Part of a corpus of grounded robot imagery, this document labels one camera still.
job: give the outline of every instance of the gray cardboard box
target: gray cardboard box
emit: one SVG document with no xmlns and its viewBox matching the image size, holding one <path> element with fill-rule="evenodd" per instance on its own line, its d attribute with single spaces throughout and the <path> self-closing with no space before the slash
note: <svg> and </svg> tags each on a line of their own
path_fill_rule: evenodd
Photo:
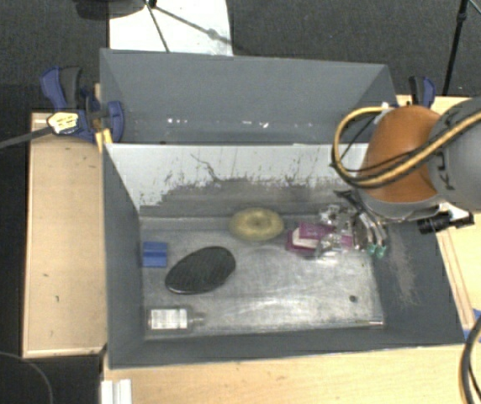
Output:
<svg viewBox="0 0 481 404">
<path fill-rule="evenodd" d="M 436 238 L 414 224 L 388 230 L 384 259 L 319 264 L 287 254 L 283 236 L 251 246 L 227 232 L 245 207 L 290 227 L 336 201 L 329 139 L 348 111 L 395 101 L 387 67 L 103 50 L 101 94 L 127 118 L 103 154 L 111 368 L 463 341 Z M 352 166 L 364 149 L 353 147 Z M 167 242 L 166 268 L 141 267 L 143 241 Z M 224 286 L 168 292 L 167 271 L 208 245 L 237 258 Z M 188 306 L 203 325 L 153 337 L 154 306 Z"/>
</svg>

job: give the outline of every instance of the white sticker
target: white sticker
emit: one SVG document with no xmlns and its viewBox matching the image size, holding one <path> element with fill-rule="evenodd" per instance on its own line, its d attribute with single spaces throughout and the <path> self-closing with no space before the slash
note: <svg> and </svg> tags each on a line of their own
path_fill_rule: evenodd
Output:
<svg viewBox="0 0 481 404">
<path fill-rule="evenodd" d="M 151 330 L 188 329 L 188 312 L 184 308 L 151 310 Z"/>
</svg>

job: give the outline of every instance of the black floor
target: black floor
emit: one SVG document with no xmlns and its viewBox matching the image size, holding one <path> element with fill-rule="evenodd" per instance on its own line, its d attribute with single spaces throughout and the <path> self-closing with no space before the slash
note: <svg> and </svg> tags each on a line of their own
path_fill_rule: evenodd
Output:
<svg viewBox="0 0 481 404">
<path fill-rule="evenodd" d="M 399 93 L 413 74 L 427 75 L 441 91 L 459 1 L 227 0 L 236 54 L 386 63 Z M 85 83 L 98 80 L 106 12 L 89 0 L 0 0 L 0 141 L 25 133 L 32 109 L 48 108 L 38 82 L 46 68 L 80 66 Z M 481 17 L 470 6 L 450 94 L 481 94 Z M 0 152 L 0 351 L 11 354 L 20 345 L 26 171 L 25 146 Z M 21 373 L 6 369 L 10 363 L 0 356 L 0 385 L 28 380 L 34 392 L 23 393 L 47 402 L 37 374 L 21 364 Z M 97 358 L 39 366 L 56 403 L 96 401 Z"/>
</svg>

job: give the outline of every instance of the black oval object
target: black oval object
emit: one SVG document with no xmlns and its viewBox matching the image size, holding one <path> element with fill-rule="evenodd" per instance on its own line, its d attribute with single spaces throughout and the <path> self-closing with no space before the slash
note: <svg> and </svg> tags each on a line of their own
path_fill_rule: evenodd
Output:
<svg viewBox="0 0 481 404">
<path fill-rule="evenodd" d="M 206 247 L 181 259 L 166 276 L 166 287 L 180 295 L 219 288 L 235 271 L 235 258 L 223 247 Z"/>
</svg>

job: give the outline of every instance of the wooden board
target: wooden board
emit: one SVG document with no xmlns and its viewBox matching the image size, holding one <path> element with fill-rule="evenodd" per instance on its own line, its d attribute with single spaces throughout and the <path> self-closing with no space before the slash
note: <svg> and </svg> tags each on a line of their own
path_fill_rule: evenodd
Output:
<svg viewBox="0 0 481 404">
<path fill-rule="evenodd" d="M 47 114 L 34 114 L 33 130 Z M 24 295 L 25 358 L 97 353 L 106 343 L 99 256 L 98 150 L 71 137 L 33 141 Z"/>
</svg>

